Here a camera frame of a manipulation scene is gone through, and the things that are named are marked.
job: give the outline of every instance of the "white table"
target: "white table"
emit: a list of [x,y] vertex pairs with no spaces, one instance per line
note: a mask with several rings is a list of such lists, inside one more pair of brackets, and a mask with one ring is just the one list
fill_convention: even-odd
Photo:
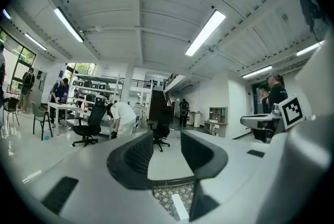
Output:
[[54,102],[49,102],[47,105],[47,111],[50,115],[50,107],[56,109],[56,118],[55,118],[55,130],[56,135],[59,135],[59,125],[58,125],[58,119],[59,119],[59,110],[65,110],[65,126],[67,126],[67,110],[75,111],[75,117],[78,117],[78,109],[79,107],[75,107],[74,105],[70,104],[57,104]]

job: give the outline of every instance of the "ceiling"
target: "ceiling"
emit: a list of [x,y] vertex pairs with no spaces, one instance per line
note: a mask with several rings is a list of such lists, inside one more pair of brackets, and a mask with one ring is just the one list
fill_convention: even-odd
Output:
[[[84,43],[56,17],[57,6],[82,31]],[[186,56],[215,9],[225,21]],[[242,75],[281,62],[313,38],[299,0],[12,0],[8,10],[11,24],[43,43],[57,62],[135,62],[197,78],[223,69]],[[322,21],[317,28],[323,31]]]

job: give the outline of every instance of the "trash bin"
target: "trash bin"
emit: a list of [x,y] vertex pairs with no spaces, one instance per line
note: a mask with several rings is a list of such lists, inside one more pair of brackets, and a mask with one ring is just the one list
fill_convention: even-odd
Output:
[[194,127],[199,127],[200,124],[200,112],[195,113]]

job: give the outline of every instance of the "black office chair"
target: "black office chair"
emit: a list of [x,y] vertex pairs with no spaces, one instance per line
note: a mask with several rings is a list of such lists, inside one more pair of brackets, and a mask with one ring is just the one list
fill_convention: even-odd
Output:
[[77,142],[73,142],[72,146],[74,147],[76,143],[85,143],[86,147],[88,144],[95,144],[98,142],[98,139],[93,139],[93,136],[96,136],[101,132],[101,120],[106,112],[106,107],[103,102],[96,102],[92,108],[90,116],[88,118],[88,125],[82,125],[81,120],[83,118],[78,117],[76,119],[79,120],[79,125],[73,127],[73,131],[82,136],[82,140]]
[[151,130],[153,130],[153,145],[157,144],[160,148],[160,152],[163,152],[163,149],[161,147],[161,144],[167,145],[170,147],[171,145],[169,143],[165,143],[162,140],[166,139],[170,133],[169,131],[169,124],[171,122],[171,113],[167,110],[162,110],[158,123],[157,123],[157,128],[153,129],[152,125],[154,124],[153,122],[148,122],[147,124],[150,125]]
[[17,123],[18,125],[20,125],[19,120],[17,119],[17,114],[16,114],[16,105],[18,102],[19,100],[14,97],[4,99],[4,108],[2,111],[2,122],[4,122],[4,115],[5,115],[4,112],[7,111],[7,125],[8,125],[8,117],[10,113],[13,115],[13,122],[14,122],[14,114],[15,114]]

